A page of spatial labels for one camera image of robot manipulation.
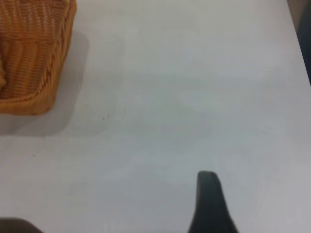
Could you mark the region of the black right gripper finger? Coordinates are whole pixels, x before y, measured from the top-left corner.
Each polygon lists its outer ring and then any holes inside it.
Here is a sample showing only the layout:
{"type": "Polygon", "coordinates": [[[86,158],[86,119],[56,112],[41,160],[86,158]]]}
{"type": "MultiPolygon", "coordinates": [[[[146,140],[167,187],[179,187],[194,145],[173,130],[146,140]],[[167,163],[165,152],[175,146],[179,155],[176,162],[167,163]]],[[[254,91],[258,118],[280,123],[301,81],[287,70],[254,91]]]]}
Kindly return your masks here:
{"type": "Polygon", "coordinates": [[[216,173],[200,171],[197,176],[196,203],[189,233],[237,233],[216,173]]]}

